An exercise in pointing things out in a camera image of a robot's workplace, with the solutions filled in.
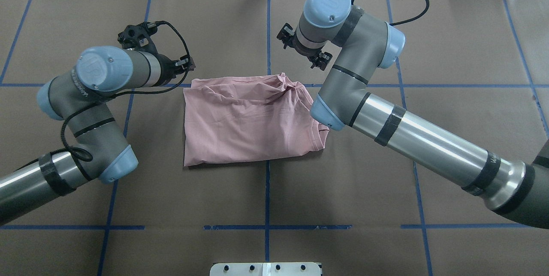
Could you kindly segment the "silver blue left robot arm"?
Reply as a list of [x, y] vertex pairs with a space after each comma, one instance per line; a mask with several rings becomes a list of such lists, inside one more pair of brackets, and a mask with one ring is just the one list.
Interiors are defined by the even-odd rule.
[[39, 108], [63, 122], [63, 148], [47, 152], [1, 180], [1, 225], [92, 180], [112, 183], [139, 161], [107, 102], [132, 89], [166, 85], [194, 70], [190, 54], [170, 60], [158, 53], [93, 46], [75, 66], [43, 85]]

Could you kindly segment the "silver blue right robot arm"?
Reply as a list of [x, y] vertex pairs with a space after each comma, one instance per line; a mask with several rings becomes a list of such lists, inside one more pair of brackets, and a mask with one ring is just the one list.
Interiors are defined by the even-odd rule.
[[[367, 14], [355, 1], [306, 0], [296, 28], [285, 24], [277, 34], [284, 47], [321, 70], [332, 60], [323, 47], [332, 43], [341, 48], [313, 101], [312, 118], [335, 131], [359, 131], [482, 198], [497, 215], [547, 229], [548, 145], [530, 164], [503, 159], [369, 92], [373, 73], [396, 63], [406, 38], [396, 23]], [[423, 16], [430, 7], [430, 0], [424, 2], [419, 15], [400, 24]]]

